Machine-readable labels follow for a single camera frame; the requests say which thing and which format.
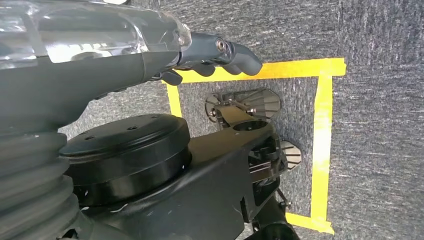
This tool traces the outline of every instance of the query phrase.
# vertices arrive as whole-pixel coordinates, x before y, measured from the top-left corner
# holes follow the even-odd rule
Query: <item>black metal frame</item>
[[[281,238],[296,234],[274,198],[278,176],[253,183],[250,173],[249,155],[275,139],[273,126],[235,106],[216,110],[229,127],[191,139],[191,164],[182,175],[146,195],[83,213],[143,240],[231,240],[251,222],[261,230],[249,240],[297,239]]]

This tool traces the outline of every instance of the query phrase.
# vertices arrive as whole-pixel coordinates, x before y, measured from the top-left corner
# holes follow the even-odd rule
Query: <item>yellow tape square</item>
[[[329,192],[330,149],[333,114],[333,77],[346,74],[344,58],[323,58],[286,62],[264,63],[255,76],[231,75],[217,67],[212,76],[204,77],[194,71],[178,71],[183,84],[242,80],[284,79],[318,77],[313,116],[312,183],[310,217],[287,213],[287,221],[321,233],[334,235],[331,222],[327,221]],[[180,95],[177,86],[166,85],[171,114],[182,117]]]

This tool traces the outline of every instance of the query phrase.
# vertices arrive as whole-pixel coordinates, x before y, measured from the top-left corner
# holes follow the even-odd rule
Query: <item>black circular motor housing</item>
[[[71,139],[60,150],[70,162],[81,206],[116,203],[151,191],[190,164],[187,122],[147,114],[101,125]]]

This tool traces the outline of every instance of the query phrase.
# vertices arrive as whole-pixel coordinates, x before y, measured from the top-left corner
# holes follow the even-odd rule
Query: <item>transparent plastic cover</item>
[[[0,0],[0,70],[143,52],[179,52],[190,30],[168,13],[95,1]]]

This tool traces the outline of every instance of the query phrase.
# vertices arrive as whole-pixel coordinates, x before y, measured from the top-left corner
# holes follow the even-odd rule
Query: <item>gray carpet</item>
[[[194,31],[249,46],[265,62],[344,57],[333,79],[327,220],[335,235],[296,227],[304,240],[416,240],[424,236],[424,3],[420,0],[139,0],[173,12]],[[291,212],[309,216],[317,79],[183,84],[183,116],[193,136],[215,130],[207,93],[268,87],[283,110],[273,119],[303,162],[283,176]],[[166,88],[146,83],[89,105],[62,131],[144,113],[168,113]]]

